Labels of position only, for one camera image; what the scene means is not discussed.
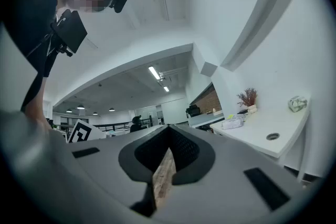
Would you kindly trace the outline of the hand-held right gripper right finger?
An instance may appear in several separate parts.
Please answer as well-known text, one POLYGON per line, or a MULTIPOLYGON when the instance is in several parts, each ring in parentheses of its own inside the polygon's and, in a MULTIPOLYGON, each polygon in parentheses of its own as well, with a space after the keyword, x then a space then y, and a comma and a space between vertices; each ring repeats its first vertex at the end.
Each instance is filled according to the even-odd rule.
POLYGON ((247 170, 258 168, 286 197, 286 205, 303 193, 289 171, 249 145, 186 126, 175 126, 203 142, 215 153, 212 167, 195 183, 172 186, 157 210, 163 224, 258 224, 274 211, 250 182, 247 170))

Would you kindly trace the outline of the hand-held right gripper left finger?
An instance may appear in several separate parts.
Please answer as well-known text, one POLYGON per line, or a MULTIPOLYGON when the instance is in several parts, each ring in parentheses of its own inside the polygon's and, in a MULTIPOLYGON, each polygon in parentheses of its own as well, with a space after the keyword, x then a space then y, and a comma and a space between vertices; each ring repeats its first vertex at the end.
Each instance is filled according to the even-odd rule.
POLYGON ((153 176, 170 150, 167 127, 69 143, 93 180, 118 202, 146 217, 157 210, 153 176))

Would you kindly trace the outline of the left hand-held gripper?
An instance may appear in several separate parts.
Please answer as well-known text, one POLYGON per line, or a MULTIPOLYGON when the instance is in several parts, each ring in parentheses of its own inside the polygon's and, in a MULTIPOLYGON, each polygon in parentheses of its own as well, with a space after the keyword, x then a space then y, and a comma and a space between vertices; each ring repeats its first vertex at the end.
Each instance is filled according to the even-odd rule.
POLYGON ((78 119, 67 138, 67 143, 77 143, 82 141, 98 140, 106 138, 105 132, 97 127, 78 119))

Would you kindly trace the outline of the lilac wet wipe pack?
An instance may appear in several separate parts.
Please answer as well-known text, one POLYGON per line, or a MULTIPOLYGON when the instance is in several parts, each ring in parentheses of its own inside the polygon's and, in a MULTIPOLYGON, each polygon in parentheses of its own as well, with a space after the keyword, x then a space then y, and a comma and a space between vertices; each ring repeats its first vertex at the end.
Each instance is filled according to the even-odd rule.
POLYGON ((241 115, 234 115, 230 119, 225 119, 222 122, 222 129, 229 130, 229 129, 236 129, 242 127, 244 125, 244 117, 241 115))

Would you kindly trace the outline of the person's left forearm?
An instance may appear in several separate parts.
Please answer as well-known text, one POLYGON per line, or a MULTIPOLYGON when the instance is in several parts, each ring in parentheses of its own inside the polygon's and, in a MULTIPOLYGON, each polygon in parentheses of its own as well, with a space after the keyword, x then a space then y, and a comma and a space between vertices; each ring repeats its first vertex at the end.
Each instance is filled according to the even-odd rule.
POLYGON ((48 131, 52 128, 43 113, 43 96, 46 81, 47 77, 43 77, 37 95, 26 106, 23 106, 23 111, 28 118, 37 121, 45 130, 48 131))

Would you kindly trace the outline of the yellow-edged grey book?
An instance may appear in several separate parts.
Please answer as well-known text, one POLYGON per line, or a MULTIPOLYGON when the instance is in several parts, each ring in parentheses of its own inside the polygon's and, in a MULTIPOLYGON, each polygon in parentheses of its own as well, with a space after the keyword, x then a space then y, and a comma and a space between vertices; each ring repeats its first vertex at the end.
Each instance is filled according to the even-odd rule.
POLYGON ((245 113, 245 114, 230 114, 225 120, 226 121, 235 121, 235 120, 245 121, 247 116, 248 116, 248 113, 245 113))

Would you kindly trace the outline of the light blue table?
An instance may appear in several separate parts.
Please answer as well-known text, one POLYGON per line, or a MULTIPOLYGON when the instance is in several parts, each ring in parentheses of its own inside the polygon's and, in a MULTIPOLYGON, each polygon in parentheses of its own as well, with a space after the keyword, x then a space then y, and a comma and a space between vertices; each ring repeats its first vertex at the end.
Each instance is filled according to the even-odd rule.
POLYGON ((213 124, 219 121, 224 120, 224 115, 221 113, 219 115, 214 114, 201 114, 198 116, 194 116, 188 119, 188 125, 192 128, 197 128, 203 125, 213 124))

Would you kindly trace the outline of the black office chair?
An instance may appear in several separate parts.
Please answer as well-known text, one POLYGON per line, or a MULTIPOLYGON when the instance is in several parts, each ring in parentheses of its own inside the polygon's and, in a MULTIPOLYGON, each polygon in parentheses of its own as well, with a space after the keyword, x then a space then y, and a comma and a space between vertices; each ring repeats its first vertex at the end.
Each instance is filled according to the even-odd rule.
POLYGON ((186 109, 186 114, 188 118, 192 118, 192 117, 200 115, 201 110, 196 104, 193 104, 193 105, 190 105, 189 108, 186 109))

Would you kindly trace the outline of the orange dried plant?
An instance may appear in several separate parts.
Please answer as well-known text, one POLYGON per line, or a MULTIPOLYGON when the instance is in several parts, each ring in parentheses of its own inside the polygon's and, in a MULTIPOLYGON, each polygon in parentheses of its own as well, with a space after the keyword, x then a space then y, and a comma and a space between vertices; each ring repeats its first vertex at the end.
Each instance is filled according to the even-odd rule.
POLYGON ((239 93, 237 97, 239 98, 239 102, 237 103, 239 106, 252 106, 256 104, 257 99, 257 90, 254 88, 247 88, 244 92, 239 93))

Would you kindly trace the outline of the green patterned tissue pack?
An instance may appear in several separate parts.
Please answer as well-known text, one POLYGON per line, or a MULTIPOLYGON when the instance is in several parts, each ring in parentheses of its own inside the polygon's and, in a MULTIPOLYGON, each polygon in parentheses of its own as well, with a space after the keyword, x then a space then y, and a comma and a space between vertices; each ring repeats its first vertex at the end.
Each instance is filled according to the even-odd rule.
POLYGON ((297 95, 288 100, 288 108, 296 113, 307 106, 307 99, 303 96, 297 95))

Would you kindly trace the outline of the black chest device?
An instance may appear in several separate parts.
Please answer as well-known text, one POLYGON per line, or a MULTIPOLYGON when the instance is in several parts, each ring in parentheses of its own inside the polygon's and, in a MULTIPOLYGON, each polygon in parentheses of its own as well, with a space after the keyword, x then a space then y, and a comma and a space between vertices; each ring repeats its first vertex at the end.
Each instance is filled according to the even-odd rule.
POLYGON ((51 45, 58 53, 71 57, 75 54, 87 36, 87 31, 80 19, 79 13, 74 10, 65 10, 60 19, 51 25, 51 45))

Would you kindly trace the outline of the white ceiling conduit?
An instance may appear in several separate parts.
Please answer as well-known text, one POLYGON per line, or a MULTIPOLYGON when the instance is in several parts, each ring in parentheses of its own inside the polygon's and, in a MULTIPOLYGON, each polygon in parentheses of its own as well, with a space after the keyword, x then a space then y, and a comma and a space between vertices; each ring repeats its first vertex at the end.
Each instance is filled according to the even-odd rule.
POLYGON ((187 66, 176 68, 168 71, 159 72, 159 78, 158 81, 163 81, 166 77, 173 76, 179 73, 182 73, 188 69, 187 66))

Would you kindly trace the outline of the person's black shirt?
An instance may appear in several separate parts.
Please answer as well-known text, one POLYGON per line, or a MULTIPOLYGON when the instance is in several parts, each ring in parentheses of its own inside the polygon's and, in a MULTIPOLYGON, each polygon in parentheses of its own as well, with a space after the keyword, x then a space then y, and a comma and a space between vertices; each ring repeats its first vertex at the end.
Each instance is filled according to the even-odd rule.
POLYGON ((50 52, 50 24, 56 21, 57 0, 4 0, 6 10, 2 18, 9 35, 28 62, 37 71, 22 106, 38 93, 43 77, 49 77, 57 57, 50 52))

